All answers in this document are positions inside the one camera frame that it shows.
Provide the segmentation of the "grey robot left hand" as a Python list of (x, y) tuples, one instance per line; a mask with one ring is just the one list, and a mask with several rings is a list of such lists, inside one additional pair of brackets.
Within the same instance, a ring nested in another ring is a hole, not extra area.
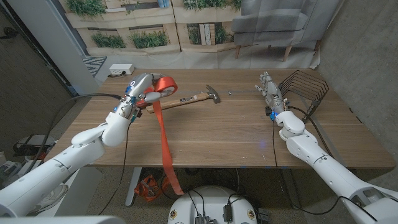
[(141, 110), (140, 106), (137, 106), (138, 101), (144, 100), (145, 103), (154, 103), (159, 100), (163, 97), (162, 93), (144, 93), (144, 91), (155, 84), (159, 84), (160, 79), (164, 77), (165, 75), (161, 73), (142, 73), (134, 77), (127, 86), (125, 97), (114, 108), (113, 113), (122, 118), (131, 119)]

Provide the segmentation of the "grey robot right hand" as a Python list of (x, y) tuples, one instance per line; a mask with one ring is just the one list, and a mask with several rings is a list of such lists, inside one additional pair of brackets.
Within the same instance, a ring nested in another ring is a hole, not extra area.
[(255, 85), (261, 95), (265, 98), (268, 107), (271, 109), (274, 117), (285, 111), (284, 99), (278, 86), (271, 76), (264, 72), (259, 77), (262, 86)]

